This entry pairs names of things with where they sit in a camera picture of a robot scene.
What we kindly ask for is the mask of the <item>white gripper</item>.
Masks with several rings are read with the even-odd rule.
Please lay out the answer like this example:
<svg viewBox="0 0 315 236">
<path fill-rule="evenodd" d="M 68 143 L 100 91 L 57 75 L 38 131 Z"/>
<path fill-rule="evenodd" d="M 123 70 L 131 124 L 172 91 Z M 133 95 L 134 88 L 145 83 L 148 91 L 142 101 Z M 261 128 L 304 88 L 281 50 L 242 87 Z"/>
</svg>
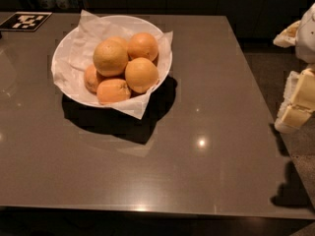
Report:
<svg viewBox="0 0 315 236">
<path fill-rule="evenodd" d="M 296 21 L 278 34 L 273 44 L 288 48 L 295 45 L 298 59 L 315 63 L 315 3 Z M 283 103 L 277 114 L 275 129 L 284 134 L 298 131 L 315 112 L 315 71 L 290 72 L 286 79 Z"/>
</svg>

